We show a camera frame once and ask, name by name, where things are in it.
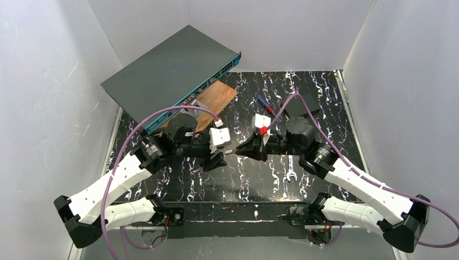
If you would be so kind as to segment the dark teal network switch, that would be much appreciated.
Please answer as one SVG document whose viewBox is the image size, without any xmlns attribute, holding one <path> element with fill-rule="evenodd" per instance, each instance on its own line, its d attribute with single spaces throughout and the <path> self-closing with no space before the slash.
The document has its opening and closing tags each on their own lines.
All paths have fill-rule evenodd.
<svg viewBox="0 0 459 260">
<path fill-rule="evenodd" d="M 101 83 L 104 91 L 148 133 L 235 67 L 237 53 L 187 25 Z"/>
</svg>

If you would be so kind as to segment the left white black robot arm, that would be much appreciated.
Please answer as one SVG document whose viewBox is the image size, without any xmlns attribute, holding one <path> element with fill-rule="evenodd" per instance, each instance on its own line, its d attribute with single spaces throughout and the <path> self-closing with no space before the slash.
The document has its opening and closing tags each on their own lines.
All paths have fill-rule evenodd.
<svg viewBox="0 0 459 260">
<path fill-rule="evenodd" d="M 195 117 L 179 114 L 166 127 L 150 134 L 142 131 L 142 139 L 111 171 L 75 195 L 56 198 L 54 205 L 74 245 L 84 248 L 102 237 L 104 230 L 132 223 L 182 226 L 183 208 L 166 206 L 157 194 L 130 203 L 112 203 L 178 157 L 203 159 L 200 166 L 205 172 L 225 166 L 221 149 L 231 142 L 229 129 L 221 120 L 207 131 L 198 131 L 197 126 Z"/>
</svg>

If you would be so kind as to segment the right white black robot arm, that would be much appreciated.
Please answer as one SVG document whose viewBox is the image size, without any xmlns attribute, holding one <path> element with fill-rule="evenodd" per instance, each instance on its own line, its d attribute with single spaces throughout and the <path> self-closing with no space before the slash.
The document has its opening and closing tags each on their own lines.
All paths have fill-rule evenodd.
<svg viewBox="0 0 459 260">
<path fill-rule="evenodd" d="M 345 222 L 382 236 L 398 250 L 414 252 L 429 217 L 429 207 L 418 201 L 421 195 L 409 199 L 389 192 L 386 185 L 341 159 L 329 144 L 318 141 L 318 130 L 304 117 L 288 119 L 285 135 L 271 133 L 270 121 L 255 115 L 254 132 L 236 147 L 236 154 L 259 161 L 266 161 L 268 155 L 295 155 L 307 173 L 362 200 L 355 204 L 320 193 L 307 207 L 290 211 L 291 223 Z"/>
</svg>

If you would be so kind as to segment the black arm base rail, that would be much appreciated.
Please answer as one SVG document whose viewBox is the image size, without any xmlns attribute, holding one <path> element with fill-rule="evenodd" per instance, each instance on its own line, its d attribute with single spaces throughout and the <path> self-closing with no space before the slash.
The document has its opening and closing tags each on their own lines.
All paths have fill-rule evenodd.
<svg viewBox="0 0 459 260">
<path fill-rule="evenodd" d="M 171 239 L 194 237 L 305 238 L 317 224 L 306 220 L 299 202 L 167 202 L 182 210 L 180 226 L 169 228 Z"/>
</svg>

